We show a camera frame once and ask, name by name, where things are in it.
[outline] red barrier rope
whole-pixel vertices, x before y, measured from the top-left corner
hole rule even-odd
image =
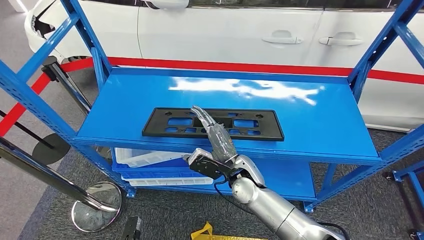
[[[121,66],[137,66],[152,68],[171,68],[171,69],[191,69],[191,70],[210,70],[210,71],[230,71],[230,72],[249,72],[249,73],[270,73],[270,74],[299,74],[299,75],[321,75],[321,76],[347,76],[352,68],[347,67],[327,67],[327,66],[292,66],[292,65],[270,65],[270,64],[251,64],[251,63],[231,63],[231,62],[209,62],[209,61],[183,61],[183,60],[163,60],[163,59],[145,59],[145,58],[126,58],[109,57],[110,64]],[[85,58],[74,62],[61,65],[65,72],[73,72],[80,69],[93,67],[93,60]],[[393,82],[423,84],[424,75],[371,70],[368,78],[388,80]],[[31,89],[40,94],[49,84],[50,79],[44,73],[35,81]],[[15,124],[15,122],[24,114],[25,108],[17,103],[9,113],[0,121],[0,136],[3,137]]]
[[[43,89],[49,84],[50,78],[45,74],[41,76],[32,84],[31,89],[36,93],[40,94]],[[24,114],[25,107],[19,102],[13,106],[9,113],[0,121],[0,136],[4,137],[11,127],[18,121],[18,119]]]

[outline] black cable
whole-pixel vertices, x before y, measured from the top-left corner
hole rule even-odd
[[[240,210],[242,210],[242,211],[244,211],[244,212],[246,212],[246,213],[248,213],[248,214],[252,214],[253,215],[253,213],[252,212],[250,212],[250,211],[248,211],[248,210],[246,210],[246,209],[244,209],[244,208],[242,208],[241,206],[239,206],[239,205],[237,205],[236,203],[234,203],[233,201],[231,201],[230,199],[228,199],[228,198],[226,198],[222,193],[221,193],[221,191],[218,189],[218,187],[217,187],[217,185],[221,185],[221,184],[225,184],[226,182],[228,182],[229,180],[228,180],[228,178],[227,178],[227,175],[225,175],[225,173],[223,173],[223,172],[221,172],[222,173],[222,175],[224,175],[224,180],[223,181],[217,181],[217,182],[215,182],[214,184],[213,184],[213,187],[215,188],[215,190],[216,190],[216,192],[223,198],[223,199],[225,199],[225,200],[227,200],[229,203],[231,203],[232,205],[234,205],[234,206],[236,206],[238,209],[240,209]]]
[[[351,240],[351,238],[349,237],[348,232],[341,226],[334,224],[334,223],[329,223],[329,222],[318,222],[318,224],[321,224],[323,226],[329,226],[329,227],[334,227],[338,230],[340,230],[343,233],[344,239],[345,240]]]
[[[240,210],[242,210],[242,211],[244,211],[244,212],[246,212],[246,213],[248,213],[248,214],[252,214],[252,215],[254,215],[252,212],[250,212],[250,211],[248,211],[248,210],[246,210],[246,209],[244,209],[244,208],[242,208],[241,206],[239,206],[239,205],[237,205],[236,203],[234,203],[233,201],[231,201],[230,199],[228,199],[228,198],[226,198],[222,193],[221,193],[221,191],[218,189],[218,187],[217,187],[217,185],[221,185],[221,184],[225,184],[226,182],[228,182],[229,181],[229,179],[228,179],[228,177],[227,177],[227,175],[225,174],[225,173],[223,173],[223,172],[221,172],[220,171],[220,173],[224,176],[224,180],[223,181],[217,181],[217,182],[215,182],[214,184],[213,184],[213,187],[215,188],[215,190],[216,190],[216,192],[223,198],[223,199],[225,199],[227,202],[229,202],[229,203],[231,203],[232,205],[234,205],[234,206],[236,206],[238,209],[240,209]],[[329,227],[334,227],[334,228],[337,228],[337,229],[339,229],[342,233],[343,233],[343,236],[344,236],[344,240],[351,240],[350,239],[350,237],[349,237],[349,234],[348,234],[348,232],[343,228],[343,227],[341,227],[340,225],[337,225],[337,224],[334,224],[334,223],[329,223],[329,222],[317,222],[318,224],[321,224],[321,225],[323,225],[323,226],[329,226]]]

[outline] silver robotic arm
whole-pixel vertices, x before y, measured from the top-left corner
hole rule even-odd
[[[203,109],[191,109],[203,123],[213,152],[197,148],[186,156],[190,169],[229,181],[234,198],[257,216],[281,240],[347,240],[318,224],[289,201],[267,188],[255,163],[239,155],[228,132]]]

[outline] car window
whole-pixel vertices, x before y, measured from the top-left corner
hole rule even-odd
[[[397,6],[399,6],[399,4],[401,4],[402,0],[391,0],[390,3],[390,7],[391,8],[396,8]]]
[[[336,9],[387,9],[393,4],[391,0],[328,0],[326,8]]]
[[[116,4],[125,6],[138,6],[138,0],[85,0],[91,2],[100,2],[105,4]]]
[[[188,6],[322,8],[323,0],[190,0]]]

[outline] floor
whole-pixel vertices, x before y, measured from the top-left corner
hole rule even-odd
[[[382,130],[370,130],[370,135],[378,150],[403,136],[402,133]],[[403,168],[423,157],[424,149],[421,149],[392,168]],[[65,156],[59,168],[68,179],[82,187],[107,180],[75,151]],[[336,178],[353,168],[351,165],[340,165]],[[313,164],[312,172],[316,182],[321,182],[326,164]],[[407,199],[414,199],[407,182],[396,184],[377,173],[319,205],[309,216],[320,222],[343,226],[352,240],[407,240],[408,229],[424,229],[424,214],[416,202],[405,204],[402,192]],[[74,201],[66,195],[48,187],[42,199],[19,240],[120,239],[127,219],[134,216],[141,218],[142,240],[188,239],[190,233],[201,229],[206,221],[212,224],[217,235],[277,240],[256,217],[239,210],[216,194],[139,189],[135,198],[125,200],[117,221],[96,233],[84,233],[73,226],[70,211]]]
[[[23,30],[24,18],[25,15],[14,12],[7,1],[0,2],[0,33],[11,34],[0,35],[0,59],[14,71],[32,54]],[[39,74],[37,72],[29,84]],[[92,101],[97,95],[93,70],[74,72],[71,77]],[[78,128],[83,115],[58,84],[49,84],[41,96],[72,127]],[[16,103],[1,90],[0,99],[0,109],[4,112]],[[19,122],[39,136],[51,133],[28,112]],[[403,135],[381,130],[371,130],[370,134],[379,150]],[[37,143],[16,127],[5,137],[29,153]],[[424,152],[420,151],[397,163],[394,168],[402,168],[423,157]],[[325,167],[325,164],[312,166],[317,182],[324,177]],[[73,150],[52,168],[82,187],[105,180],[103,174]],[[352,169],[353,166],[342,165],[337,175],[342,176]],[[356,240],[408,239],[406,230],[414,226],[423,227],[424,215],[415,203],[410,206],[403,203],[402,189],[377,174],[320,205],[311,217],[346,227],[352,239]],[[405,194],[413,198],[408,188]],[[187,239],[190,232],[201,228],[205,221],[214,226],[217,234],[276,239],[255,217],[239,211],[217,195],[139,190],[136,198],[127,200],[116,223],[94,234],[82,233],[74,228],[70,221],[72,204],[69,197],[51,187],[46,188],[45,184],[0,160],[0,240],[114,240],[122,234],[123,226],[131,216],[142,218],[141,239]]]

